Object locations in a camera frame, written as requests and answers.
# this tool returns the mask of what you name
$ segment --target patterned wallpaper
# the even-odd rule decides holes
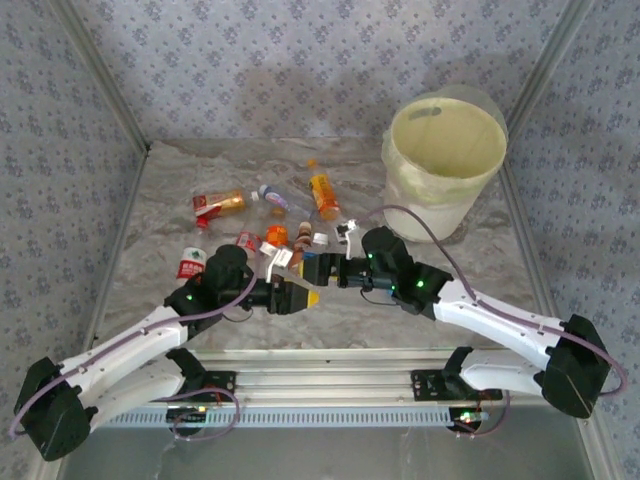
[[[0,478],[26,367],[80,348],[138,163],[46,1],[0,2]]]
[[[378,135],[444,84],[507,112],[565,0],[75,0],[147,140]]]
[[[592,318],[631,386],[602,402],[640,478],[640,5],[596,2],[510,155],[562,313]]]

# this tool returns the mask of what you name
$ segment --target white bottle cap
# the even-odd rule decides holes
[[[314,233],[313,243],[315,245],[329,245],[329,235],[326,233]]]

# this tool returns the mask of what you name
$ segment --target trash item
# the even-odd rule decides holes
[[[258,250],[258,245],[263,239],[264,231],[267,224],[267,208],[269,205],[267,202],[254,202],[251,210],[249,211],[249,217],[242,226],[238,238],[236,239],[236,245],[244,249],[247,253],[247,258],[253,259]]]
[[[289,231],[284,223],[286,213],[286,210],[281,207],[273,207],[269,213],[265,241],[274,247],[289,245]]]
[[[229,192],[196,195],[193,197],[193,211],[196,217],[213,220],[240,213],[247,208],[248,200],[257,201],[258,192],[247,193],[240,188]]]
[[[340,205],[331,183],[329,183],[329,176],[326,170],[318,165],[315,158],[310,159],[307,165],[311,170],[309,187],[311,188],[311,193],[313,193],[320,216],[326,221],[335,220],[340,215]]]
[[[203,248],[206,247],[208,240],[209,222],[204,218],[198,218],[192,246],[185,248],[182,252],[178,273],[176,274],[177,286],[183,286],[195,274],[204,272],[207,253]]]
[[[500,169],[507,139],[504,117],[480,90],[454,85],[417,97],[383,135],[384,203],[411,209],[438,239],[448,237]],[[406,213],[384,215],[398,235],[431,242]]]
[[[281,189],[274,189],[270,185],[260,185],[258,189],[260,197],[267,202],[275,205],[276,207],[284,208],[289,213],[296,213],[298,216],[302,216],[305,219],[309,219],[313,212],[310,212],[304,207],[297,205],[293,202],[289,195],[285,195]]]
[[[293,257],[289,262],[289,269],[295,269],[304,258],[304,252],[311,248],[311,224],[302,222],[298,227],[298,235],[293,243]]]

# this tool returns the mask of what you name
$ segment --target white bucket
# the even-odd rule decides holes
[[[412,100],[383,135],[384,203],[411,209],[439,240],[447,238],[500,169],[507,139],[502,113],[480,90],[454,85]],[[406,213],[384,214],[407,240],[431,241]]]

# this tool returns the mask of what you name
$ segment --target purple cable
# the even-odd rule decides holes
[[[483,300],[477,300],[476,293],[473,291],[473,288],[471,288],[471,284],[467,280],[467,277],[464,275],[464,272],[462,271],[462,269],[460,268],[458,263],[453,259],[453,257],[449,254],[449,252],[447,252],[447,250],[444,248],[444,246],[438,240],[438,238],[435,236],[435,234],[431,231],[431,229],[425,223],[425,221],[422,220],[414,212],[409,210],[407,207],[403,207],[401,205],[383,205],[381,207],[374,208],[373,210],[371,210],[370,212],[365,214],[363,217],[358,219],[356,221],[356,223],[363,222],[363,221],[367,220],[369,217],[371,217],[371,216],[373,216],[373,215],[375,215],[377,213],[380,213],[380,212],[382,212],[384,210],[400,210],[401,212],[404,212],[404,213],[410,215],[411,217],[413,217],[420,224],[420,226],[425,230],[425,232],[427,232],[427,234],[431,237],[431,240],[433,240],[433,243],[435,244],[435,246],[438,247],[438,249],[440,249],[442,254],[447,258],[447,260],[449,261],[449,263],[451,264],[453,269],[456,271],[456,273],[458,274],[458,277],[460,278],[460,281],[462,282],[462,285],[463,285],[465,291],[469,294],[469,297],[471,297],[471,299],[473,301],[475,301],[478,305],[483,307],[488,312],[491,312],[494,315],[497,315],[497,316],[499,316],[499,317],[501,317],[501,318],[503,318],[503,319],[505,319],[507,321],[510,321],[510,322],[513,322],[513,323],[516,323],[518,325],[522,325],[522,326],[525,326],[525,327],[528,327],[528,328],[535,328],[536,330],[540,328],[540,324],[538,324],[536,322],[532,322],[531,320],[525,320],[523,318],[516,317],[515,315],[511,315],[510,313],[503,312],[502,310],[494,307],[493,305],[491,305],[489,303],[486,303]],[[586,348],[587,350],[590,350],[591,352],[595,353],[596,355],[601,357],[604,361],[606,361],[609,365],[611,365],[611,367],[615,370],[616,374],[620,378],[620,385],[618,387],[614,388],[613,390],[611,390],[610,392],[601,393],[600,394],[601,397],[609,397],[609,396],[613,396],[613,395],[618,395],[618,394],[624,392],[627,389],[627,386],[628,386],[629,382],[628,382],[628,379],[627,379],[627,374],[624,371],[624,367],[615,358],[613,358],[611,355],[609,355],[603,349],[601,349],[597,345],[594,345],[593,343],[587,342],[586,340],[584,340],[584,339],[582,339],[582,338],[580,338],[580,337],[578,337],[576,335],[564,332],[564,331],[559,330],[557,328],[542,326],[541,330],[543,332],[551,333],[553,335],[557,335],[559,337],[566,338],[569,341],[577,343],[578,345],[580,345],[580,346]]]
[[[49,391],[51,391],[56,386],[60,385],[62,382],[64,382],[67,378],[71,377],[72,375],[75,375],[76,373],[79,373],[81,370],[85,370],[85,369],[89,368],[91,365],[93,365],[95,362],[97,362],[98,360],[103,358],[105,355],[108,355],[109,353],[113,352],[114,350],[117,350],[121,346],[129,343],[131,340],[139,337],[140,335],[145,335],[145,334],[147,334],[149,332],[152,332],[153,330],[157,330],[158,328],[162,328],[162,327],[164,327],[166,325],[174,324],[174,323],[177,323],[177,322],[194,322],[196,320],[203,320],[205,318],[214,317],[214,316],[220,315],[220,314],[226,312],[227,310],[229,310],[230,308],[235,307],[236,305],[238,305],[242,300],[245,299],[245,297],[247,295],[249,295],[251,290],[253,290],[253,287],[256,285],[256,282],[258,281],[257,272],[260,271],[260,266],[262,264],[262,258],[261,257],[262,257],[262,255],[259,252],[256,252],[256,262],[255,262],[255,270],[253,272],[253,276],[251,277],[251,280],[249,281],[249,284],[247,285],[247,287],[233,301],[227,303],[226,305],[223,305],[220,308],[212,310],[211,312],[199,313],[197,315],[186,315],[184,317],[167,318],[165,320],[160,320],[159,322],[156,322],[156,323],[154,323],[152,325],[149,325],[149,327],[147,327],[146,330],[144,330],[144,331],[136,330],[135,332],[130,333],[126,337],[122,337],[120,340],[115,342],[113,345],[109,345],[104,350],[101,350],[100,352],[96,353],[95,355],[93,355],[86,362],[78,365],[77,367],[69,370],[65,374],[57,377],[55,380],[52,380],[51,382],[49,382],[47,385],[45,385],[40,390],[38,390],[29,400],[27,400],[24,403],[22,408],[20,408],[20,410],[16,414],[15,418],[11,421],[11,425],[9,425],[9,437],[12,440],[15,440],[20,435],[24,434],[24,432],[19,432],[18,431],[18,425],[20,425],[20,420],[22,420],[22,418],[29,411],[29,409],[38,400],[40,400],[44,395],[46,395]]]
[[[180,435],[178,433],[178,430],[177,430],[178,425],[182,422],[182,419],[184,417],[190,415],[189,412],[183,413],[182,415],[179,415],[173,421],[173,428],[171,429],[171,431],[173,432],[173,435],[178,440],[184,440],[185,442],[202,442],[204,440],[213,440],[215,438],[220,438],[220,437],[226,435],[227,433],[229,433],[231,430],[233,430],[233,428],[240,421],[240,402],[238,401],[237,397],[233,393],[231,393],[229,390],[225,390],[224,388],[207,387],[207,388],[202,388],[200,390],[195,390],[193,392],[181,393],[180,395],[173,395],[171,397],[159,398],[157,401],[158,402],[172,402],[172,401],[176,401],[176,400],[183,400],[185,398],[193,397],[194,395],[200,395],[202,393],[220,393],[220,394],[224,395],[225,397],[228,397],[236,407],[236,411],[233,414],[233,419],[231,420],[229,425],[227,425],[222,430],[220,430],[219,432],[216,432],[216,433],[214,433],[212,435],[205,435],[204,437],[185,437],[184,435]]]
[[[465,430],[468,430],[469,433],[465,433],[465,435],[469,435],[470,437],[486,437],[487,435],[491,435],[492,433],[495,433],[507,421],[507,417],[509,416],[509,410],[511,409],[511,395],[509,394],[509,390],[505,390],[504,394],[505,394],[505,398],[504,398],[505,404],[504,404],[504,410],[502,411],[502,415],[500,415],[500,419],[489,430],[485,432],[476,433],[473,431],[471,427],[469,427],[469,425],[465,425],[462,422],[453,422],[453,423],[455,423],[457,426],[461,428],[464,428]]]

